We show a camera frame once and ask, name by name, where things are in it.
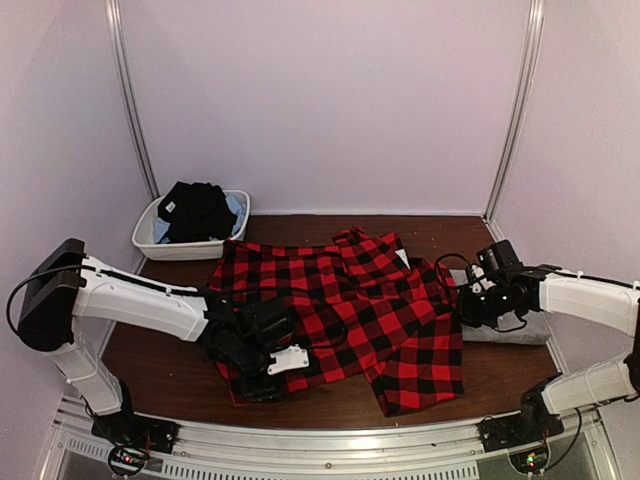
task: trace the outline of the wooden table surface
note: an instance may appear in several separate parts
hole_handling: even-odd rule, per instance
[[[332,233],[361,226],[371,235],[397,232],[409,256],[433,261],[447,252],[475,259],[492,243],[475,217],[252,217],[246,240],[272,245],[326,245]],[[147,261],[143,275],[179,285],[202,285],[216,261]],[[459,398],[425,410],[385,417],[363,376],[288,394],[269,403],[234,407],[228,387],[204,349],[169,335],[119,324],[104,355],[131,389],[141,413],[227,425],[274,428],[370,428],[419,425],[517,410],[520,396],[556,373],[546,347],[465,343]]]

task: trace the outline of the red and black checkered cloth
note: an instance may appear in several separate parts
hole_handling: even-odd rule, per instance
[[[463,393],[462,335],[451,319],[455,291],[442,288],[433,265],[410,259],[407,267],[393,233],[368,237],[356,228],[333,241],[300,248],[227,241],[213,274],[211,289],[218,292],[265,289],[237,294],[238,302],[281,297],[295,321],[296,342],[324,347],[309,349],[308,368],[280,374],[284,391],[364,372],[387,415]],[[442,270],[442,280],[454,285]],[[342,341],[344,326],[348,336]],[[239,374],[218,366],[234,403],[246,403]]]

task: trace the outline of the metal corner post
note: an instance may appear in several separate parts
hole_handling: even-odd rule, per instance
[[[140,122],[140,114],[136,104],[133,92],[133,83],[131,82],[131,73],[129,71],[129,63],[127,61],[127,51],[124,43],[124,32],[122,29],[122,21],[120,19],[120,2],[119,0],[106,0],[107,21],[109,33],[111,35],[111,43],[116,60],[116,69],[118,78],[120,79],[120,90],[124,100],[124,109],[127,116],[127,124],[129,132],[133,140],[133,145],[138,158],[138,164],[142,172],[147,193],[151,199],[160,196],[158,183],[156,182],[149,151],[145,143],[144,134],[142,132],[142,124]]]
[[[520,76],[518,78],[518,85],[513,101],[511,119],[509,121],[507,136],[502,148],[500,165],[493,183],[489,203],[487,204],[487,209],[484,214],[484,219],[487,223],[490,223],[495,216],[500,197],[504,190],[509,167],[511,166],[511,162],[515,154],[518,136],[522,129],[522,123],[525,116],[525,106],[527,104],[529,92],[531,91],[536,63],[538,61],[538,52],[540,50],[542,26],[544,23],[543,8],[544,0],[531,0],[524,51],[522,53],[522,64],[520,65]]]

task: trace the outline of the white laundry basket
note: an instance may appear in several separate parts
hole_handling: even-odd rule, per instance
[[[240,204],[245,205],[246,214],[242,226],[238,233],[230,237],[231,240],[242,240],[247,230],[251,199],[249,194],[242,190],[224,190],[236,197]],[[158,218],[158,205],[164,197],[154,200],[138,220],[131,241],[140,249],[145,257],[158,261],[176,260],[206,260],[210,258],[220,258],[222,256],[223,240],[213,240],[211,242],[191,242],[191,243],[153,243],[153,226]]]

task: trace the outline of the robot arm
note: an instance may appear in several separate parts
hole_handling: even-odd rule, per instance
[[[594,280],[550,274],[540,284],[540,309],[564,313],[620,330],[638,343],[640,291]],[[622,354],[607,362],[549,383],[542,391],[551,414],[629,397],[640,392],[640,351]]]
[[[515,311],[522,317],[533,310],[573,315],[635,337],[630,355],[543,382],[523,396],[520,414],[501,419],[500,426],[481,425],[487,451],[561,433],[558,416],[569,410],[638,395],[637,282],[627,285],[548,265],[525,267],[507,240],[479,252],[478,259],[481,267],[468,270],[469,283],[461,292],[460,316],[464,323],[495,327],[499,315]]]
[[[246,376],[243,393],[257,400],[277,394],[267,370],[299,368],[308,359],[298,349],[305,357],[299,364],[279,364],[293,335],[279,299],[236,305],[231,295],[131,275],[85,255],[79,240],[66,240],[14,290],[8,319],[11,300],[22,285],[27,288],[20,320],[12,328],[23,343],[56,364],[87,402],[95,433],[114,444],[141,439],[145,445],[149,436],[152,450],[170,451],[172,442],[166,439],[175,438],[177,427],[133,413],[126,384],[108,371],[82,336],[78,318],[115,320],[198,342],[212,358],[236,368],[243,380]]]

